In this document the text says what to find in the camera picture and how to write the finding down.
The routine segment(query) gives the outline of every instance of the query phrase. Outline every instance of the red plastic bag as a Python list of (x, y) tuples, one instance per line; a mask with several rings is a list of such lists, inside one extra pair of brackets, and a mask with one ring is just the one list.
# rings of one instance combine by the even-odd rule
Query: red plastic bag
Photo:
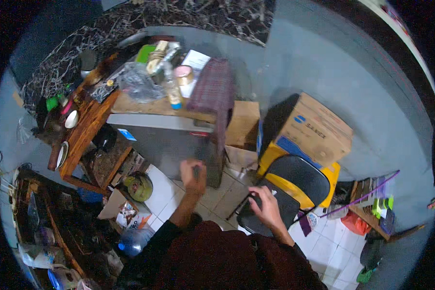
[(367, 234), (371, 230), (371, 226), (352, 211), (348, 211), (347, 215), (341, 218), (341, 222), (350, 231), (360, 236)]

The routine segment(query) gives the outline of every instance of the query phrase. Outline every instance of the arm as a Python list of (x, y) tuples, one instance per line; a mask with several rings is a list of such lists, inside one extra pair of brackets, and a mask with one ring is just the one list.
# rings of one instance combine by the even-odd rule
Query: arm
[(276, 240), (293, 247), (295, 242), (283, 224), (282, 218), (280, 217), (279, 206), (277, 205), (277, 199), (272, 195), (268, 187), (251, 187), (248, 190), (251, 192), (251, 195), (255, 196), (257, 194), (261, 199), (262, 208), (259, 208), (256, 201), (251, 197), (248, 199), (255, 215), (271, 230)]
[[(201, 168), (198, 180), (193, 177), (193, 168), (196, 166)], [(188, 226), (191, 214), (205, 191), (206, 167), (201, 161), (186, 160), (180, 164), (180, 172), (186, 187), (184, 198), (143, 251), (124, 266), (113, 289), (140, 289), (151, 285), (172, 242)]]
[[(193, 176), (193, 169), (199, 168), (198, 178)], [(179, 228), (186, 228), (190, 223), (190, 217), (198, 201), (203, 196), (206, 189), (206, 166), (202, 161), (198, 160), (184, 160), (180, 163), (180, 175), (186, 194), (180, 201), (179, 206), (169, 218), (173, 224)]]

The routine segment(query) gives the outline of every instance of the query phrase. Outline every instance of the plaid cloth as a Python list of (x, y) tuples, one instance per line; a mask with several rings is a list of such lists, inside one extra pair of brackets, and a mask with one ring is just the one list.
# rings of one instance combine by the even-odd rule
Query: plaid cloth
[(222, 153), (229, 110), (234, 107), (234, 83), (226, 59), (211, 58), (200, 73), (200, 78), (187, 102), (187, 110), (216, 113), (214, 136)]

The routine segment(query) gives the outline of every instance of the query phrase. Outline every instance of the chair backrest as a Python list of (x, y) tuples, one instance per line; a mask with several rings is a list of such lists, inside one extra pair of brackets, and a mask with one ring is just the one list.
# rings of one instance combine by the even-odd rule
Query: chair backrest
[(293, 183), (315, 206), (324, 201), (330, 191), (330, 183), (324, 173), (296, 155), (288, 154), (275, 159), (261, 179), (267, 174), (277, 175)]

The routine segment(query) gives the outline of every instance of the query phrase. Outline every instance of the mini refrigerator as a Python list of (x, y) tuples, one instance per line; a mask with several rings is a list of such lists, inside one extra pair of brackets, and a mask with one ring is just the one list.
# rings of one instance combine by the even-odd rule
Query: mini refrigerator
[(111, 114), (107, 123), (168, 178), (180, 180), (180, 162), (195, 158), (206, 164), (207, 185), (219, 188), (224, 154), (217, 152), (211, 140), (214, 125), (185, 117), (150, 114)]

